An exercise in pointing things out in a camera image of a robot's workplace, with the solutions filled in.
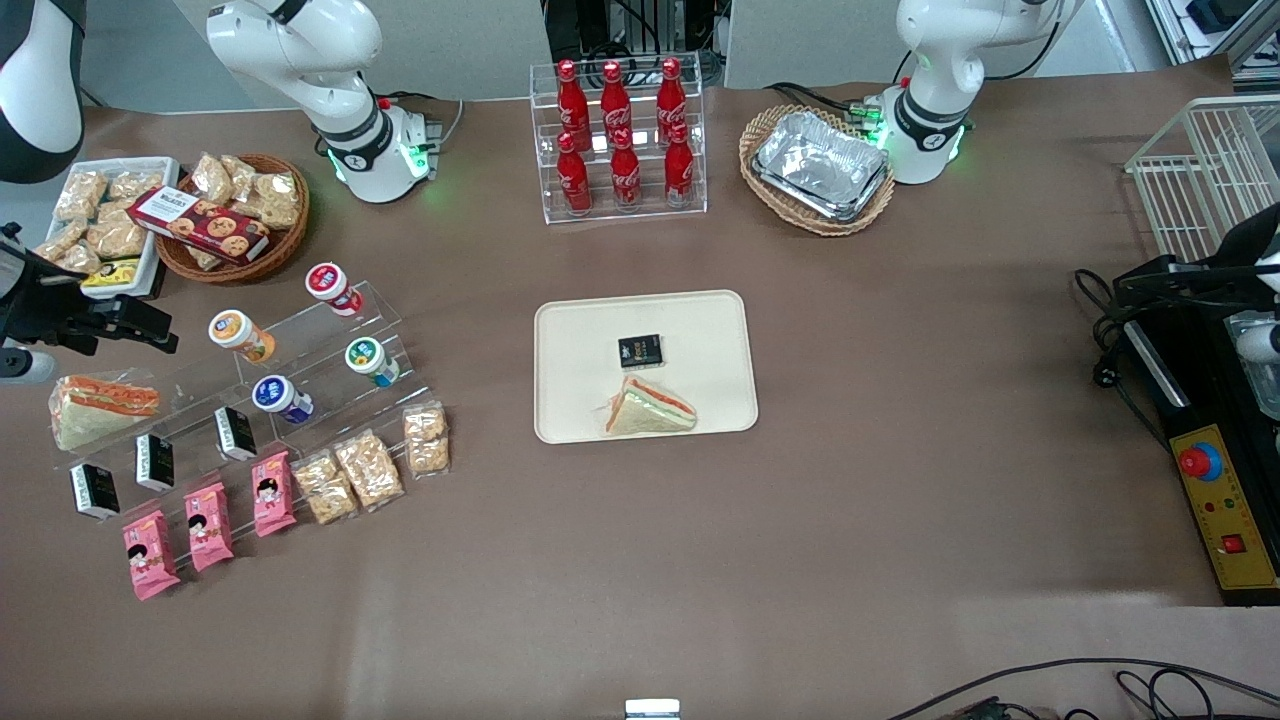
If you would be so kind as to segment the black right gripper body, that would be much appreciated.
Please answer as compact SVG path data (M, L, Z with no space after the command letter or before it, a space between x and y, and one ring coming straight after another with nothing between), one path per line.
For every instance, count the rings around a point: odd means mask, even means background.
M81 291L81 277L28 250L19 233L19 225L3 227L3 340L95 354L95 301Z

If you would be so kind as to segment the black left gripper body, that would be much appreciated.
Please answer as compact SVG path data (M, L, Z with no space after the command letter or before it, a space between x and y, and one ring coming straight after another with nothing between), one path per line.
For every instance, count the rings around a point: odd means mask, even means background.
M1277 301L1279 293L1279 205L1271 205L1233 227L1215 254L1216 269L1263 269L1240 275L1222 290L1233 301Z

